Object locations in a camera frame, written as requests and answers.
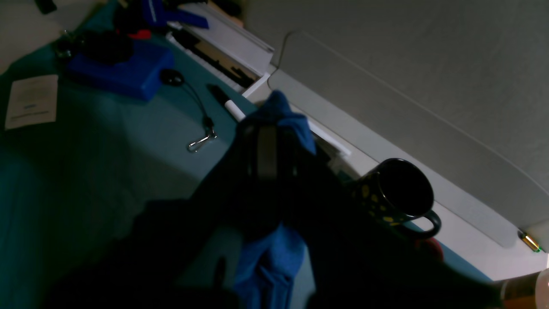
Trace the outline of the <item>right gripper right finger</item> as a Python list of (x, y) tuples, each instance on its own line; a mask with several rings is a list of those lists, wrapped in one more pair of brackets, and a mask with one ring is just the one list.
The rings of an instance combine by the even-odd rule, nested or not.
[(284, 217), (304, 239), (316, 291), (308, 309), (499, 309), (499, 292), (378, 223), (298, 141), (276, 132)]

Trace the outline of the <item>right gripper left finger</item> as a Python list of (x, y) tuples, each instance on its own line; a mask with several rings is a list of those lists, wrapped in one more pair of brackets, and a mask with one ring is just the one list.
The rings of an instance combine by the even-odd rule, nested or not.
[(131, 309), (264, 309), (254, 277), (266, 236), (259, 193), (265, 126), (241, 125), (235, 142), (188, 199), (146, 204), (130, 237)]

